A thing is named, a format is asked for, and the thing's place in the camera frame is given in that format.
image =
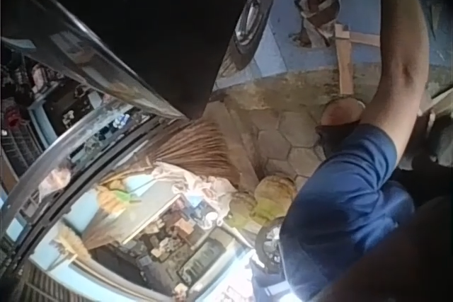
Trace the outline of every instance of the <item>man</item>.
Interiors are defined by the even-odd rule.
[[[282,225],[280,248],[304,302],[341,277],[414,213],[389,178],[411,135],[428,80],[428,34],[418,0],[381,0],[382,76],[339,152],[306,182]]]

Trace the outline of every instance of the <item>wall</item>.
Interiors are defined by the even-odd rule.
[[[270,19],[265,29],[258,51],[252,63],[235,76],[218,79],[216,88],[226,88],[239,83],[288,71],[314,71],[337,65],[334,47],[326,49],[307,49],[298,46],[293,37],[300,31],[301,16],[295,0],[274,0]],[[420,0],[427,21],[430,20],[430,2]],[[349,26],[350,30],[360,33],[379,34],[380,0],[341,0],[338,22]],[[430,63],[435,66],[452,67],[453,25],[446,8],[440,14],[439,26],[435,36],[430,35]],[[379,49],[355,45],[352,61],[355,64],[377,63]]]

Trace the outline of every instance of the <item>tire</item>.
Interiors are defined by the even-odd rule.
[[[284,216],[277,217],[271,222],[264,225],[258,232],[255,240],[255,251],[258,259],[264,264],[266,270],[269,274],[278,274],[282,271],[282,263],[280,258],[280,263],[276,263],[269,258],[264,250],[264,243],[266,241],[269,231],[275,227],[281,227],[283,224]]]
[[[257,24],[256,31],[252,39],[246,45],[240,45],[236,33],[230,39],[228,49],[217,74],[217,78],[228,77],[245,69],[250,64],[263,36],[266,23],[268,22],[270,9],[274,0],[265,0],[264,7],[261,7],[263,15]]]

